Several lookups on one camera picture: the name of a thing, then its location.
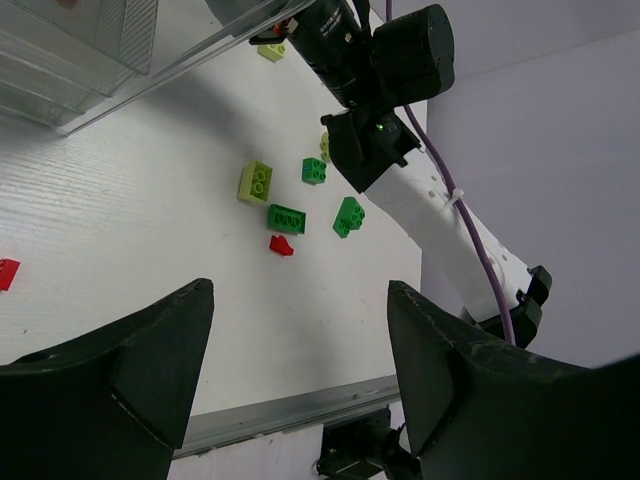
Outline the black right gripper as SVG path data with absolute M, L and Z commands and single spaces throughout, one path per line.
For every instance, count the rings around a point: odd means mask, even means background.
M 288 41 L 345 108 L 373 94 L 369 42 L 370 3 L 316 1 L 295 15 L 250 38 L 252 45 Z

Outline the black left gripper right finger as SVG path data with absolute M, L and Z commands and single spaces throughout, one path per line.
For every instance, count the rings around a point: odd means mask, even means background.
M 388 329 L 426 479 L 635 479 L 639 360 L 589 369 L 510 345 L 401 281 Z

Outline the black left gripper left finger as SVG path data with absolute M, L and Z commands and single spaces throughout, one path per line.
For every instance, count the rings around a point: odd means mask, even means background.
M 214 313 L 196 279 L 1 368 L 4 479 L 165 479 L 184 442 Z

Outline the light yellow-green square lego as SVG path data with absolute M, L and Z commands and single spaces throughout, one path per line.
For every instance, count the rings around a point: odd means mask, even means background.
M 280 44 L 263 44 L 257 47 L 257 53 L 267 60 L 276 63 L 286 56 L 286 46 Z

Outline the pale yellow-green sloped lego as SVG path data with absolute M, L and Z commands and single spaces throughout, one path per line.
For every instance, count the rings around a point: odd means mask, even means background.
M 324 131 L 323 134 L 321 135 L 319 146 L 320 146 L 320 152 L 321 152 L 321 159 L 324 162 L 330 162 L 331 157 L 329 152 L 329 135 L 327 131 Z

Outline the yellow-green rectangular lego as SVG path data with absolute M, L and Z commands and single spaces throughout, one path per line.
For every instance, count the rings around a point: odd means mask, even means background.
M 254 204 L 266 204 L 272 176 L 272 167 L 259 161 L 249 163 L 242 170 L 238 198 Z

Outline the red lego brick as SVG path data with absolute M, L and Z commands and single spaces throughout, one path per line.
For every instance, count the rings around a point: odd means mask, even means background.
M 8 291 L 13 283 L 21 263 L 17 260 L 2 258 L 0 260 L 0 290 Z

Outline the clear plastic containers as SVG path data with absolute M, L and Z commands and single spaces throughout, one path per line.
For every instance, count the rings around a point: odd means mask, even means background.
M 71 135 L 306 1 L 4 1 L 1 112 Z

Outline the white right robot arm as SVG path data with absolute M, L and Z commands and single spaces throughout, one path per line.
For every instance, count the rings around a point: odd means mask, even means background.
M 341 105 L 321 123 L 344 179 L 385 211 L 449 279 L 465 319 L 518 347 L 535 338 L 551 277 L 513 255 L 472 213 L 412 112 L 455 80 L 439 4 L 370 24 L 366 1 L 316 1 L 252 38 L 289 42 Z

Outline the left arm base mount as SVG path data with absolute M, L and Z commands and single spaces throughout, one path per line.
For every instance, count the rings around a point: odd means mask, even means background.
M 417 458 L 401 446 L 401 428 L 391 427 L 388 407 L 323 429 L 316 471 L 326 479 L 422 479 Z

